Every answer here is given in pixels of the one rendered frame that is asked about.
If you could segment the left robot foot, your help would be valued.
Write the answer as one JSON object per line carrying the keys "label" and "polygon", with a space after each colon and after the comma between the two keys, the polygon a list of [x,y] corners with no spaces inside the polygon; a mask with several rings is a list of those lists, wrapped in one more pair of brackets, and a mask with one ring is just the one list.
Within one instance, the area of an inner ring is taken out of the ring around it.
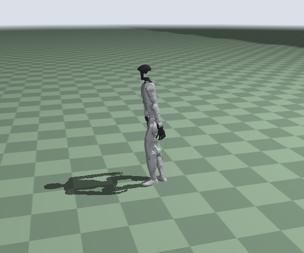
{"label": "left robot foot", "polygon": [[149,179],[147,181],[142,182],[141,184],[144,185],[144,186],[150,186],[150,185],[153,185],[153,184],[158,184],[158,179],[156,179],[155,181],[152,181],[152,179]]}

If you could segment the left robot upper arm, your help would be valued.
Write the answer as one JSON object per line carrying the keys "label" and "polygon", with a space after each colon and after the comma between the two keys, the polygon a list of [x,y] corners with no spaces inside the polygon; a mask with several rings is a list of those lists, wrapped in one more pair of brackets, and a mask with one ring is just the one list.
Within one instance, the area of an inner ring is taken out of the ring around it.
{"label": "left robot upper arm", "polygon": [[150,109],[151,109],[152,111],[154,111],[154,109],[153,109],[154,104],[157,104],[157,105],[158,105],[157,99],[156,99],[156,96],[155,96],[154,87],[153,87],[151,84],[150,84],[150,85],[147,85],[147,86],[146,86],[146,92],[147,92],[147,94],[148,94],[148,96],[149,96],[149,98],[150,98],[150,101],[152,102],[152,105],[150,106]]}

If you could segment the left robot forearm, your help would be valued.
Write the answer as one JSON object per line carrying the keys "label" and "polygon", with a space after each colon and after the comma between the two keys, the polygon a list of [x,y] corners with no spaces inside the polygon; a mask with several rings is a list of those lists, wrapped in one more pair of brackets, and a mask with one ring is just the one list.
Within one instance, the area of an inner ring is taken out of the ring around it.
{"label": "left robot forearm", "polygon": [[154,109],[153,114],[155,117],[155,122],[156,122],[156,124],[158,124],[159,128],[161,128],[163,126],[163,124],[162,124],[162,120],[160,118],[160,110],[159,110],[158,105],[154,104],[153,109]]}

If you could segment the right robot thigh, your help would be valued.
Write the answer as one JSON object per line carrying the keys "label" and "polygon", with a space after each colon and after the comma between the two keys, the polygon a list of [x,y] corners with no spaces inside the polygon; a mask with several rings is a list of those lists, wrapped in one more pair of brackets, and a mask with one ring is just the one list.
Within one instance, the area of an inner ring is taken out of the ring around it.
{"label": "right robot thigh", "polygon": [[[149,122],[148,122],[148,127],[149,127]],[[160,150],[159,150],[158,145],[157,145],[157,138],[156,138],[157,133],[154,133],[154,135],[155,135],[155,143],[154,143],[153,151],[155,151],[156,156],[158,156],[158,155],[160,155]]]}

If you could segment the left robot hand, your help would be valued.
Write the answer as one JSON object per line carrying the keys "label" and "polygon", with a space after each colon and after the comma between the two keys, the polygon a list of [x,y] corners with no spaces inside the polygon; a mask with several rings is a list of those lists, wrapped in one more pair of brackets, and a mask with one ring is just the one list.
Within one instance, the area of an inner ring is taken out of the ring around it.
{"label": "left robot hand", "polygon": [[[166,137],[165,135],[165,131],[163,130],[163,126],[161,128],[159,128],[158,124],[157,124],[157,129],[158,129],[158,134],[156,136],[156,138],[158,137],[159,135],[159,139],[158,140],[162,140],[163,138]],[[163,137],[162,137],[163,136]],[[160,138],[161,137],[161,138]]]}

